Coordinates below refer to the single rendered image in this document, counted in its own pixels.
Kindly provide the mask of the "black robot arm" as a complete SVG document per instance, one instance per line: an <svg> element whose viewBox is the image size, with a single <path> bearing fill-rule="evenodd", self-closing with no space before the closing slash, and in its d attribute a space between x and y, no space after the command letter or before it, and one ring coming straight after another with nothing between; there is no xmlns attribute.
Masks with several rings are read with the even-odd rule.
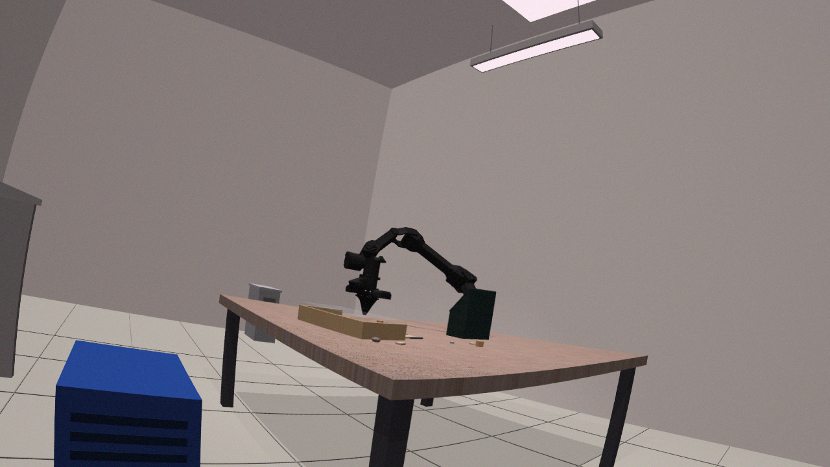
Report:
<svg viewBox="0 0 830 467"><path fill-rule="evenodd" d="M401 241L397 241L396 237L398 235L404 235ZM474 283L477 281L477 277L473 273L461 266L449 263L425 243L423 236L417 230L407 227L391 228L375 241L366 242L360 254L345 252L344 268L359 271L364 269L364 272L379 274L380 263L386 263L386 261L382 256L376 256L389 243L396 243L397 247L406 248L411 252L419 252L428 262L447 275L447 283L453 286L457 292L465 294L470 287L475 289ZM364 278L360 274L358 278L349 280L349 287L350 290L355 291L371 289L370 275L366 275Z"/></svg>

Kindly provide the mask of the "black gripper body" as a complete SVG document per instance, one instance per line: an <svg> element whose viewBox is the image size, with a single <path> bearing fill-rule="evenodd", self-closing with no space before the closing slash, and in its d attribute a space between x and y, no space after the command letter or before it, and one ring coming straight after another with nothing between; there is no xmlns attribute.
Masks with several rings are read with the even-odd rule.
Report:
<svg viewBox="0 0 830 467"><path fill-rule="evenodd" d="M370 296L370 298L391 299L392 295L390 292L380 291L377 289L377 281L381 279L377 273L364 272L362 277L365 278L366 275L370 275L371 289L361 289L359 291L355 291L353 289L350 290L349 284L347 284L345 292L357 293L357 295L361 296Z"/></svg>

